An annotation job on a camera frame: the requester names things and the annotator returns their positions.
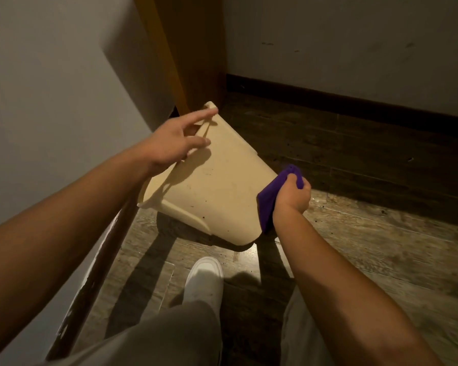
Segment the person's right hand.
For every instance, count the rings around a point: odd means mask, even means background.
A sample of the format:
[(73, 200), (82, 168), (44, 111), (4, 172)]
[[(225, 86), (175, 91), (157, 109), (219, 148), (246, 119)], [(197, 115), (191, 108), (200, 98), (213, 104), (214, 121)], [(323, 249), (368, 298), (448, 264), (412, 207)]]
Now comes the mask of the person's right hand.
[(295, 214), (302, 215), (311, 204), (311, 184), (302, 178), (303, 187), (297, 186), (299, 178), (296, 174), (287, 175), (286, 181), (281, 187), (275, 201), (273, 222), (277, 225), (279, 220)]

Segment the person's left hand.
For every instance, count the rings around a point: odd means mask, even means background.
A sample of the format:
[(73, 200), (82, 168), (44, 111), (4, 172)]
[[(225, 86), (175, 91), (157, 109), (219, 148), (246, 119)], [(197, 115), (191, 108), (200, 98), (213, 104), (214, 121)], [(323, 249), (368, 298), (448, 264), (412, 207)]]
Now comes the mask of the person's left hand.
[(207, 123), (216, 114), (218, 114), (218, 108), (206, 108), (170, 118), (147, 140), (143, 141), (141, 152), (147, 166), (147, 176), (152, 177), (164, 172), (169, 166), (198, 150), (185, 150), (184, 138), (186, 136), (200, 136), (197, 135), (200, 128), (197, 123)]

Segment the purple cleaning cloth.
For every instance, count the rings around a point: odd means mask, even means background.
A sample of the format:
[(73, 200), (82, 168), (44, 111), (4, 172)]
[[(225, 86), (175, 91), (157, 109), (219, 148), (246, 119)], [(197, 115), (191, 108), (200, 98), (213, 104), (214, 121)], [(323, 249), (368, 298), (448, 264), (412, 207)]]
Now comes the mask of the purple cleaning cloth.
[(268, 233), (273, 227), (273, 211), (276, 198), (289, 174), (296, 175), (296, 186), (300, 190), (303, 189), (304, 181), (301, 170), (297, 166), (290, 164), (257, 194), (258, 218), (264, 234)]

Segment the beige plastic waste bin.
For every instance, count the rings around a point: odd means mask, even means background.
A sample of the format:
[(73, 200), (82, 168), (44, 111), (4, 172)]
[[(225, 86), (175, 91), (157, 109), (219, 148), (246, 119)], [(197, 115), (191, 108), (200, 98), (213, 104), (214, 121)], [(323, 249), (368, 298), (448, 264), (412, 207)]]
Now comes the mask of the beige plastic waste bin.
[(197, 136), (211, 144), (147, 181), (138, 207), (152, 208), (235, 246), (261, 234), (257, 194), (277, 174), (219, 114)]

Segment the person's left forearm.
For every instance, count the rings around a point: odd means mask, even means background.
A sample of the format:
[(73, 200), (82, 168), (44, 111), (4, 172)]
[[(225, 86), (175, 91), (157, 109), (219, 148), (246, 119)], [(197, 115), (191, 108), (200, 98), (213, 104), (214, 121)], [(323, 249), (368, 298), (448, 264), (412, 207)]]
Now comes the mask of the person's left forearm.
[(51, 301), (147, 178), (147, 143), (0, 225), (0, 352)]

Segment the person's right forearm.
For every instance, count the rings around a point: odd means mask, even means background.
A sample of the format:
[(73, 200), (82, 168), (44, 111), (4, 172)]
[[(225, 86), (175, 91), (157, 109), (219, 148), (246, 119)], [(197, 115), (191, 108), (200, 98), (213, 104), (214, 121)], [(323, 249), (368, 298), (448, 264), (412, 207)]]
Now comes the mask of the person's right forearm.
[(297, 210), (274, 211), (296, 284), (340, 366), (444, 366), (405, 311)]

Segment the dark wooden baseboard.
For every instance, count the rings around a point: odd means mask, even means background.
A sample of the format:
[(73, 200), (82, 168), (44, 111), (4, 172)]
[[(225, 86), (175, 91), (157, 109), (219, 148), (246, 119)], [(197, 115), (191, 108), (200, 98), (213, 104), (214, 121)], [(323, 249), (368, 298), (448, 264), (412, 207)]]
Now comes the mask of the dark wooden baseboard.
[(55, 342), (45, 358), (47, 362), (65, 358), (72, 351), (137, 212), (137, 196), (132, 195), (108, 228), (85, 281), (75, 296), (56, 334)]
[(229, 92), (458, 138), (458, 116), (352, 98), (229, 73), (226, 74), (226, 88)]

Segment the white shoe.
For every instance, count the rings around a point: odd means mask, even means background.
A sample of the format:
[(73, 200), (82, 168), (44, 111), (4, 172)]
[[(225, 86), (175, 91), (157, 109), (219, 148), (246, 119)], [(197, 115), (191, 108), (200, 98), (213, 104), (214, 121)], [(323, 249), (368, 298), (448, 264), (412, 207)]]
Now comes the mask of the white shoe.
[(202, 301), (220, 318), (223, 293), (224, 273), (220, 262), (214, 257), (203, 257), (196, 261), (189, 272), (182, 304)]

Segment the grey trousers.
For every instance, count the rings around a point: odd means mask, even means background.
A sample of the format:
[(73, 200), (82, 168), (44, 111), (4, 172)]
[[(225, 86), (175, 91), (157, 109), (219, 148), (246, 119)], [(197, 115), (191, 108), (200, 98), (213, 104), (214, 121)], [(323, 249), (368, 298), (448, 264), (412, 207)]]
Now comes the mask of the grey trousers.
[[(201, 301), (170, 308), (67, 358), (37, 366), (219, 366), (220, 322)], [(335, 366), (296, 287), (283, 315), (280, 366)]]

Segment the brown wooden door frame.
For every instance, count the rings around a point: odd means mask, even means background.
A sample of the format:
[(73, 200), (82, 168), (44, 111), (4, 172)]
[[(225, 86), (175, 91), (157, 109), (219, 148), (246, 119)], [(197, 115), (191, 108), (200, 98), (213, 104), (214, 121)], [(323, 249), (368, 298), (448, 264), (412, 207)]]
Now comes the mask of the brown wooden door frame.
[(223, 0), (133, 0), (180, 115), (226, 96)]

